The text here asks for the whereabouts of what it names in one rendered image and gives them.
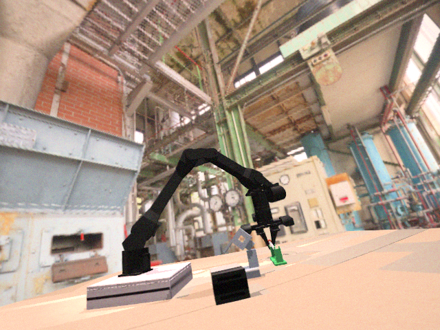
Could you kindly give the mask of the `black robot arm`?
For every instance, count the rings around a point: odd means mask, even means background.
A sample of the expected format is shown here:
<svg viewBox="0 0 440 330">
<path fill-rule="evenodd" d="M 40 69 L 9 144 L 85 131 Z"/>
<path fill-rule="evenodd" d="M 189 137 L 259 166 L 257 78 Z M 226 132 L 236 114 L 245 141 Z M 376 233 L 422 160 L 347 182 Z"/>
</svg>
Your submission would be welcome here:
<svg viewBox="0 0 440 330">
<path fill-rule="evenodd" d="M 137 276 L 151 269 L 149 247 L 145 247 L 152 235 L 162 225 L 158 221 L 163 209 L 182 179 L 196 166 L 212 163 L 225 172 L 236 177 L 248 190 L 246 197 L 251 196 L 254 208 L 268 206 L 269 203 L 284 200 L 285 189 L 278 183 L 272 184 L 263 174 L 252 168 L 245 168 L 218 152 L 215 148 L 186 148 L 183 150 L 175 171 L 166 182 L 165 187 L 151 207 L 134 223 L 131 233 L 122 242 L 122 276 Z M 263 191 L 262 191 L 263 190 Z"/>
</svg>

